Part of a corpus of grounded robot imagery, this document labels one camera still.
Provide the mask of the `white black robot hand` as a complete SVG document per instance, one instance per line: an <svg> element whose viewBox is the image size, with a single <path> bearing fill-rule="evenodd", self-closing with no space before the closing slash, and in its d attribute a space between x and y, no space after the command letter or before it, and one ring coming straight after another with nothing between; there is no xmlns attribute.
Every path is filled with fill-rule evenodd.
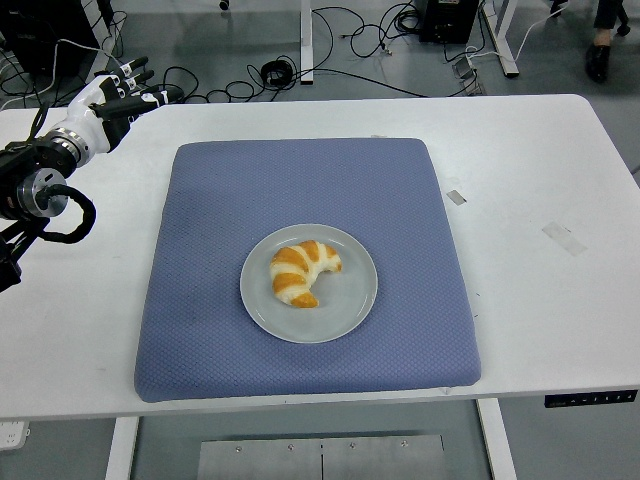
<svg viewBox="0 0 640 480"><path fill-rule="evenodd" d="M143 56L97 76L71 101L66 118L53 131L70 139L80 161L113 151L140 116L184 97L177 86L147 86L154 72Z"/></svg>

